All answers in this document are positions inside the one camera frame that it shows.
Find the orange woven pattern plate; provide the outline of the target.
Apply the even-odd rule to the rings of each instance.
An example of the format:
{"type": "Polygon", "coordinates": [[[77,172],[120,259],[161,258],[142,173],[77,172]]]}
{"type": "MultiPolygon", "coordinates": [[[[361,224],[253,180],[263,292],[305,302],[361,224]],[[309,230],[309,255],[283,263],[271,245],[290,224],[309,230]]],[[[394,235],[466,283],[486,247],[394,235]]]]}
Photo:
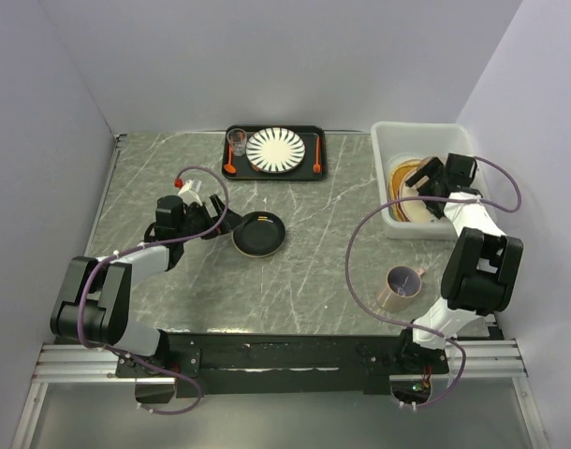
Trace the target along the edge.
{"type": "MultiPolygon", "coordinates": [[[[388,199],[397,199],[400,196],[406,177],[417,168],[424,166],[427,162],[427,158],[409,159],[397,165],[389,176],[388,199]]],[[[408,217],[403,212],[402,204],[396,204],[394,206],[393,216],[399,222],[409,222],[408,217]]]]}

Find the black glossy bowl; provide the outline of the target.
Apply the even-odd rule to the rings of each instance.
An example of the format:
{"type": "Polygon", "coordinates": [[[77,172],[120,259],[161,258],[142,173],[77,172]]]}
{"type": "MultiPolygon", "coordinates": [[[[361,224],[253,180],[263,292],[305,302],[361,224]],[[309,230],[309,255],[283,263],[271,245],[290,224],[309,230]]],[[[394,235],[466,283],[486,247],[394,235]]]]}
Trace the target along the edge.
{"type": "Polygon", "coordinates": [[[251,246],[280,245],[286,239],[284,222],[275,214],[266,211],[255,211],[242,217],[243,222],[233,231],[235,243],[251,246]]]}

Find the blue grey plate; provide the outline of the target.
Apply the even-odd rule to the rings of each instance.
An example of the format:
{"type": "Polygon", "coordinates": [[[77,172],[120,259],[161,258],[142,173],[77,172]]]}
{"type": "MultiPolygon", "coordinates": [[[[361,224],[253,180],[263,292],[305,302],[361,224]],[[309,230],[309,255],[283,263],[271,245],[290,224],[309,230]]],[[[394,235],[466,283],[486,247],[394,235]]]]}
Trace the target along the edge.
{"type": "MultiPolygon", "coordinates": [[[[408,187],[404,183],[399,189],[398,198],[419,196],[415,187],[408,187]]],[[[402,217],[409,223],[437,223],[439,219],[433,215],[422,200],[404,201],[396,205],[402,217]]]]}

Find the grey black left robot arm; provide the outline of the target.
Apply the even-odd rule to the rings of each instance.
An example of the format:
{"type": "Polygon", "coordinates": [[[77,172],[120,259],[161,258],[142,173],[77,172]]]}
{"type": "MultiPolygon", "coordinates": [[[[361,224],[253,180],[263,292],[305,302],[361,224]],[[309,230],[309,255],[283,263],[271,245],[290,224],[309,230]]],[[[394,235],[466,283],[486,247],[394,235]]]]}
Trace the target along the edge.
{"type": "Polygon", "coordinates": [[[155,220],[137,247],[102,258],[77,256],[67,267],[50,319],[52,334],[85,346],[106,345],[139,355],[139,365],[158,376],[171,365],[167,336],[130,315],[133,287],[169,271],[191,239],[226,235],[242,223],[217,195],[211,216],[203,203],[187,204],[179,196],[157,200],[155,220]]]}

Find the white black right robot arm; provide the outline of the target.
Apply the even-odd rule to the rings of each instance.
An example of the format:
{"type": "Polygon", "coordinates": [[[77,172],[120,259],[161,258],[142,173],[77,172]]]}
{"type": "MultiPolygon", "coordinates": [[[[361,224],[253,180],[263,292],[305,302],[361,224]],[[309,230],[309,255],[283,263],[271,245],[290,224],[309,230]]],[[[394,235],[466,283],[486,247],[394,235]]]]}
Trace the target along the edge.
{"type": "Polygon", "coordinates": [[[458,237],[440,284],[441,297],[400,336],[397,365],[417,372],[436,359],[446,340],[480,316],[509,304],[523,254],[520,239],[493,221],[479,190],[472,186],[479,157],[451,153],[422,164],[405,182],[415,187],[428,212],[447,218],[458,237]]]}

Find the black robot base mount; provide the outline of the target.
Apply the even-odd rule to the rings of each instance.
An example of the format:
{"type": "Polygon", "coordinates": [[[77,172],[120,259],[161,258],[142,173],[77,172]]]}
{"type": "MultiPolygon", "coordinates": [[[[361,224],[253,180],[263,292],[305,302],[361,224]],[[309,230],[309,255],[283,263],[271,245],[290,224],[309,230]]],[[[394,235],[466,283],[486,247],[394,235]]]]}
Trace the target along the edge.
{"type": "Polygon", "coordinates": [[[171,334],[168,369],[178,398],[207,395],[360,391],[387,395],[392,376],[449,372],[443,351],[427,363],[399,358],[400,336],[171,334]]]}

